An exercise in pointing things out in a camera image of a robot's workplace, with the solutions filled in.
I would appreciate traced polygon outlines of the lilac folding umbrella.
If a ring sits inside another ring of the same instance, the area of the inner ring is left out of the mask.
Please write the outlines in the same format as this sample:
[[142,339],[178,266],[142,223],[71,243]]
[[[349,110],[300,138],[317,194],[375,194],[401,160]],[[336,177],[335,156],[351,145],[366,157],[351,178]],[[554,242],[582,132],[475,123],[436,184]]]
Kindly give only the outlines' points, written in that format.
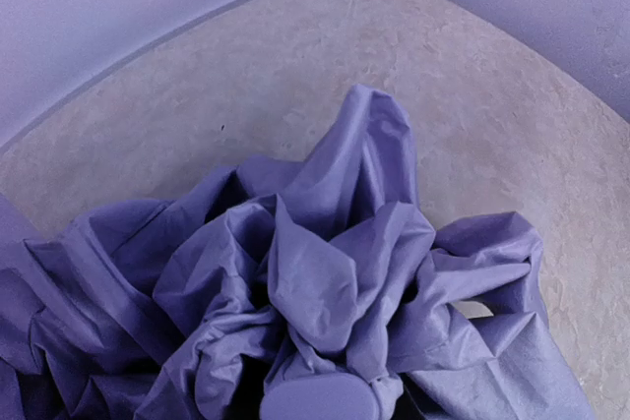
[[435,229],[388,95],[301,161],[1,248],[5,419],[590,419],[519,214]]

